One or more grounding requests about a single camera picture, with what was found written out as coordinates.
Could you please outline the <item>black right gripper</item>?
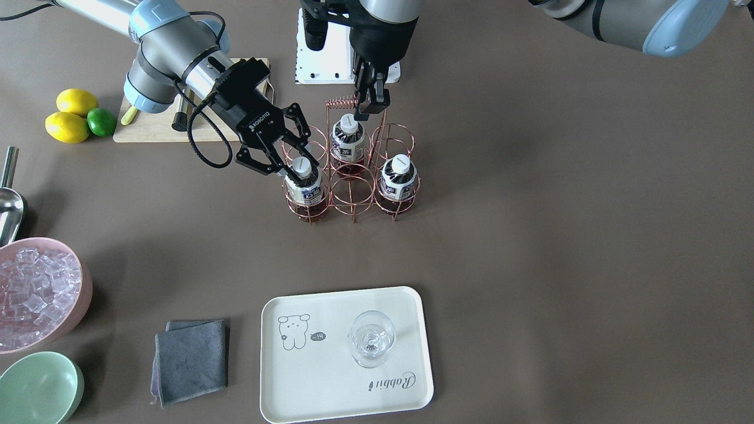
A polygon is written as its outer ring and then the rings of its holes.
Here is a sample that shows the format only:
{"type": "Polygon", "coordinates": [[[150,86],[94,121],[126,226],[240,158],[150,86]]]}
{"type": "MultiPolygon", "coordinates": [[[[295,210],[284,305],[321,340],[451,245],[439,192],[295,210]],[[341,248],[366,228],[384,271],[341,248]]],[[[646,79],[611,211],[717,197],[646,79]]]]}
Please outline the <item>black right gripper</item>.
{"type": "Polygon", "coordinates": [[[293,179],[293,170],[276,150],[282,140],[309,161],[312,171],[320,167],[307,149],[312,132],[300,105],[277,108],[257,89],[271,74],[264,61],[252,57],[224,65],[218,57],[210,57],[209,65],[219,72],[211,91],[210,108],[239,137],[236,163],[266,176],[278,174],[293,179]],[[293,121],[297,132],[288,129],[285,119],[293,121]],[[266,162],[253,158],[252,150],[262,152],[266,162]]]}

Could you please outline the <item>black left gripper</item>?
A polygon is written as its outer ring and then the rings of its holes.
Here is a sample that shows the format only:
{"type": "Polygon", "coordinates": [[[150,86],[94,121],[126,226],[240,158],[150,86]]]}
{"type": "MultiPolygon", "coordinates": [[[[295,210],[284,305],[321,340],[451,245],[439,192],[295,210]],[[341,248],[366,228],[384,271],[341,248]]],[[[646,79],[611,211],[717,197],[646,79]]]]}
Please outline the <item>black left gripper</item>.
{"type": "Polygon", "coordinates": [[[355,77],[355,119],[368,121],[371,114],[383,112],[391,104],[390,94],[384,85],[374,85],[375,81],[386,81],[390,65],[375,65],[358,52],[352,55],[352,73],[355,77]]]}

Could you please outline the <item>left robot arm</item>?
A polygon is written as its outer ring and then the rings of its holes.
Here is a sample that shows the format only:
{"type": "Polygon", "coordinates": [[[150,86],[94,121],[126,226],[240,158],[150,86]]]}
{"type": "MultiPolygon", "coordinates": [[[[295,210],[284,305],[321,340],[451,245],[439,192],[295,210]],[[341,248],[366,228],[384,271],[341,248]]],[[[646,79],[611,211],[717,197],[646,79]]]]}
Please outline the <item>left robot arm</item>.
{"type": "Polygon", "coordinates": [[[353,50],[357,121],[389,107],[389,68],[403,59],[418,22],[422,1],[301,1],[307,50],[323,50],[329,23],[349,27],[353,50]]]}

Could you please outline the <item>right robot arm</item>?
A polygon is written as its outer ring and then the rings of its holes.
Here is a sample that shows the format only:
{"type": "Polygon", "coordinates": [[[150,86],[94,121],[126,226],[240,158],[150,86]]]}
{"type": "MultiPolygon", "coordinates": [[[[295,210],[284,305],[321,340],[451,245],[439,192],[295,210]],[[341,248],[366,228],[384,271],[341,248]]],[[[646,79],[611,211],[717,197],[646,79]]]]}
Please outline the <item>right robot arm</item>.
{"type": "MultiPolygon", "coordinates": [[[[299,105],[278,108],[257,88],[270,69],[262,60],[233,61],[218,26],[196,21],[175,1],[56,1],[139,45],[124,83],[125,97],[147,113],[164,112],[190,89],[200,99],[194,115],[209,107],[236,132],[242,147],[237,162],[261,174],[301,177],[277,153],[276,142],[296,148],[312,167],[310,129],[299,105]]],[[[366,120],[390,104],[385,83],[389,67],[401,60],[415,29],[421,1],[303,1],[305,41],[324,46],[328,23],[350,27],[355,52],[355,115],[366,120]]]]}

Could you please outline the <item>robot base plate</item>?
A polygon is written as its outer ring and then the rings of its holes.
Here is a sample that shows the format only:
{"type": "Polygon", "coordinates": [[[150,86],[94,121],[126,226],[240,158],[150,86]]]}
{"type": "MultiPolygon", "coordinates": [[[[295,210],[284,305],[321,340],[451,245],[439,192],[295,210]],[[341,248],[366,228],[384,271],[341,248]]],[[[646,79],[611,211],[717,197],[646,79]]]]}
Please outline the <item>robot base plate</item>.
{"type": "MultiPolygon", "coordinates": [[[[356,1],[379,21],[389,24],[409,22],[417,18],[423,1],[356,1]]],[[[298,84],[355,83],[355,52],[351,48],[351,29],[329,24],[323,49],[313,51],[305,43],[303,9],[299,11],[297,32],[296,82],[298,84]]]]}

